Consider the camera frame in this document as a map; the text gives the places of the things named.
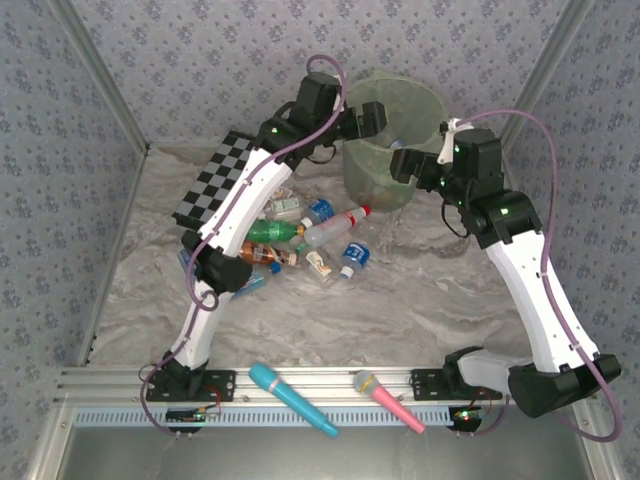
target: wallpaper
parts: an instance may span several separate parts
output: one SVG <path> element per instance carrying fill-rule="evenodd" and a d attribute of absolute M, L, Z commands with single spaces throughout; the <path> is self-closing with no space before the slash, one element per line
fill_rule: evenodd
<path fill-rule="evenodd" d="M 313 53 L 385 69 L 466 116 L 512 106 L 564 0 L 75 0 L 147 140 L 254 133 Z M 502 120 L 492 120 L 499 128 Z"/>
<path fill-rule="evenodd" d="M 638 45 L 640 4 L 597 2 L 534 112 L 553 129 L 560 156 L 558 275 L 600 350 L 623 367 L 612 386 L 626 419 L 620 444 L 628 478 L 640 478 Z M 524 130 L 509 157 L 520 188 L 546 211 L 550 170 L 541 135 Z"/>
<path fill-rule="evenodd" d="M 27 472 L 76 361 L 138 156 L 45 0 L 0 27 L 0 478 Z"/>

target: gray marble floor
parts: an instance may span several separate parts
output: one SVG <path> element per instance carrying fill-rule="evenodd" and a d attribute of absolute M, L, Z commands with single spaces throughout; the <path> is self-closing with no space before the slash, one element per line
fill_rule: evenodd
<path fill-rule="evenodd" d="M 184 322 L 189 297 L 176 253 L 182 229 L 171 213 L 211 148 L 154 148 L 147 160 L 91 363 L 158 360 Z M 303 164 L 287 184 L 306 201 L 322 195 L 353 208 L 341 159 Z M 373 213 L 327 249 L 351 239 L 371 247 L 367 269 L 325 290 L 287 268 L 257 292 L 231 302 L 210 365 L 439 365 L 469 345 L 528 354 L 510 295 L 475 241 L 453 236 L 440 199 L 417 192 L 401 211 Z M 455 214 L 451 220 L 457 224 Z"/>

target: small blue bottle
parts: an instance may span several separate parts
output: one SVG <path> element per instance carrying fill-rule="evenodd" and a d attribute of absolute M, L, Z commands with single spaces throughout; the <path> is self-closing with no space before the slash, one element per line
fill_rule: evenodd
<path fill-rule="evenodd" d="M 309 205 L 309 208 L 307 208 L 305 213 L 305 217 L 300 220 L 300 223 L 304 225 L 305 228 L 309 228 L 312 225 L 317 225 L 328 220 L 333 217 L 333 215 L 333 207 L 331 204 L 324 198 L 319 198 Z"/>
<path fill-rule="evenodd" d="M 356 270 L 362 270 L 369 260 L 370 252 L 360 243 L 351 242 L 342 254 L 342 270 L 340 276 L 349 280 Z"/>

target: checkerboard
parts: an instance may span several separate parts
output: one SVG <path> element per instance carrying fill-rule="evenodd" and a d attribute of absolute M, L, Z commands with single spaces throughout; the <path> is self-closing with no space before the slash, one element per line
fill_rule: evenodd
<path fill-rule="evenodd" d="M 178 225 L 198 230 L 213 217 L 247 164 L 252 140 L 229 132 L 173 213 Z"/>

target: microphone head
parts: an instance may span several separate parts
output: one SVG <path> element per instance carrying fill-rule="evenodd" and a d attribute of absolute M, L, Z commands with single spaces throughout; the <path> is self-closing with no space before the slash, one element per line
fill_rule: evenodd
<path fill-rule="evenodd" d="M 366 370 L 356 373 L 353 377 L 353 386 L 358 392 L 365 395 L 371 395 L 378 388 L 378 385 L 380 385 L 380 382 L 375 375 Z"/>

